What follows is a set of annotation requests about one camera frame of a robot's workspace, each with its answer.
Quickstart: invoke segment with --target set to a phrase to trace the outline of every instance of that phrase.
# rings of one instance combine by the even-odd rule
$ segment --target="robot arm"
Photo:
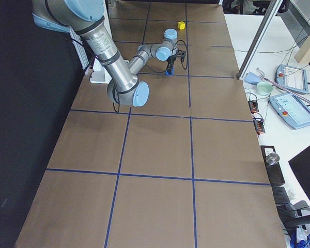
[[[147,83],[139,82],[136,75],[152,57],[161,61],[169,59],[168,67],[173,64],[178,54],[177,32],[168,29],[162,44],[140,46],[137,55],[127,65],[104,27],[103,12],[103,0],[33,0],[36,25],[59,32],[69,32],[72,27],[85,38],[112,77],[107,93],[113,102],[143,106],[149,88]]]

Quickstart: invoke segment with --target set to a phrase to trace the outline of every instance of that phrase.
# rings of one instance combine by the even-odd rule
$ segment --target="black wall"
[[[68,34],[0,0],[0,247],[13,247],[83,73]]]

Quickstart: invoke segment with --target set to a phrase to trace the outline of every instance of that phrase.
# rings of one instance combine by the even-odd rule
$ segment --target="yellow cube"
[[[178,22],[178,28],[180,30],[185,29],[186,24],[184,22]]]

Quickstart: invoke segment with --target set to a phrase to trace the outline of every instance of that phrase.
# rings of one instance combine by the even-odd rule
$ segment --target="light blue joint cap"
[[[141,107],[146,104],[149,96],[149,87],[148,84],[144,81],[141,81],[135,89],[133,95],[133,106]]]
[[[164,32],[164,38],[166,39],[177,39],[177,31],[173,28],[169,28]]]
[[[64,0],[67,7],[80,19],[96,22],[104,12],[103,0]]]
[[[156,50],[156,58],[160,61],[166,61],[171,55],[171,50],[166,46],[162,46]]]
[[[33,21],[38,27],[46,28],[52,31],[68,33],[70,29],[68,27],[61,26],[55,22],[48,21],[44,18],[37,16],[36,14],[32,13]]]

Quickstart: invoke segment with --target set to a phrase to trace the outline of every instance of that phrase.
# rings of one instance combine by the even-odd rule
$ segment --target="white table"
[[[225,19],[227,22],[229,34],[232,40],[233,48],[235,50],[235,56],[238,66],[241,67],[242,62],[246,56],[252,40],[258,30],[258,27],[262,21],[261,16],[255,15],[233,15],[226,14]],[[282,50],[290,49],[294,44],[294,39],[285,26],[283,20],[280,17],[275,17],[265,34],[263,41],[261,42],[258,51],[262,52],[277,52]],[[289,65],[302,68],[306,64],[299,64],[294,59],[294,55],[299,50],[298,47],[294,48]],[[251,71],[257,75],[256,68],[260,68],[265,73],[265,77],[274,80],[275,71],[278,65],[282,62],[283,58],[287,52],[281,53],[257,53],[252,61],[250,67],[247,71]],[[282,64],[287,63],[288,57],[284,60]],[[307,66],[307,79],[310,82],[310,67]],[[244,87],[251,90],[251,92],[256,94],[254,85],[244,83]],[[274,89],[273,95],[278,95],[283,93],[278,89]],[[310,201],[302,190],[300,184],[295,178],[288,161],[299,154],[302,150],[310,145],[310,126],[302,129],[293,130],[291,129],[276,113],[276,111],[269,104],[267,106],[268,99],[259,100],[259,110],[260,113],[265,117],[266,110],[266,121],[265,121],[265,134],[261,134],[259,137],[260,145],[274,146],[276,152],[280,155],[280,166],[285,179],[285,189],[291,202],[294,204],[300,200],[305,200],[309,206]]]

